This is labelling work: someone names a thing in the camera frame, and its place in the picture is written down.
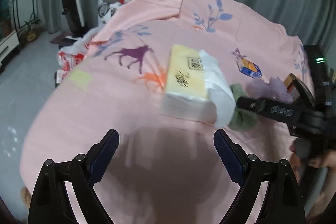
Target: potted plant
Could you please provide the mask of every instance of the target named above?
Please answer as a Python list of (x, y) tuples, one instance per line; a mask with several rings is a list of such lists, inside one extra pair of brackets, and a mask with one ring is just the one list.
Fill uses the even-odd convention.
[(34, 18), (34, 13), (31, 14), (29, 22), (26, 22), (19, 31), (19, 40), (21, 38), (25, 38), (27, 42), (32, 42), (37, 38), (37, 31), (33, 29), (33, 25), (38, 25), (40, 23), (40, 19)]
[(9, 7), (0, 10), (0, 27), (4, 37), (12, 32), (11, 26), (11, 11)]

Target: pink blanket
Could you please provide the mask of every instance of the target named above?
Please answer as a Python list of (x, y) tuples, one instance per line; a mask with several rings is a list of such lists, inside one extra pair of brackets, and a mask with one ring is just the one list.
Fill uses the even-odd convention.
[[(55, 90), (32, 125), (21, 175), (32, 193), (44, 160), (71, 160), (116, 129), (119, 148), (94, 187), (115, 223), (218, 224), (239, 189), (213, 146), (216, 128), (159, 115), (174, 43), (217, 58), (229, 84), (245, 87), (252, 80), (238, 71), (232, 54), (238, 48), (265, 81), (294, 73), (312, 87), (300, 39), (233, 0), (133, 0), (93, 43), (91, 56)], [(252, 130), (225, 131), (262, 160), (290, 156), (293, 138), (282, 123), (260, 119)], [(85, 223), (67, 186), (77, 220)], [(248, 223), (255, 222), (266, 188), (263, 183)]]

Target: blue gripper pad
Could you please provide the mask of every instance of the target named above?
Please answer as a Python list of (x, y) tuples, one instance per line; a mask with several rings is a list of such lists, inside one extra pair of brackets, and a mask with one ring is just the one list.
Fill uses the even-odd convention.
[(91, 147), (87, 153), (86, 169), (89, 172), (88, 181), (91, 186), (100, 182), (119, 145), (119, 134), (110, 129), (100, 143)]
[(246, 154), (234, 144), (224, 130), (219, 129), (213, 136), (213, 143), (231, 180), (242, 187), (247, 170)]

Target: white cabinet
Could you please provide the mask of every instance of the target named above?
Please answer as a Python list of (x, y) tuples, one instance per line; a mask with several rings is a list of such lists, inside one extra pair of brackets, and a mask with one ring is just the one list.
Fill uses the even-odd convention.
[(19, 45), (16, 31), (12, 31), (9, 36), (0, 41), (0, 67), (4, 58)]

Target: green plush toy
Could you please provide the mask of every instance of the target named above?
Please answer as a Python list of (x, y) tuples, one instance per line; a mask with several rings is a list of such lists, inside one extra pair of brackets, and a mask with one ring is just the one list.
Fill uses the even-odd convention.
[[(241, 84), (230, 85), (230, 88), (236, 102), (239, 97), (246, 96), (246, 93), (243, 91)], [(253, 128), (257, 121), (257, 114), (244, 109), (236, 108), (229, 124), (229, 128), (235, 131), (245, 131)]]

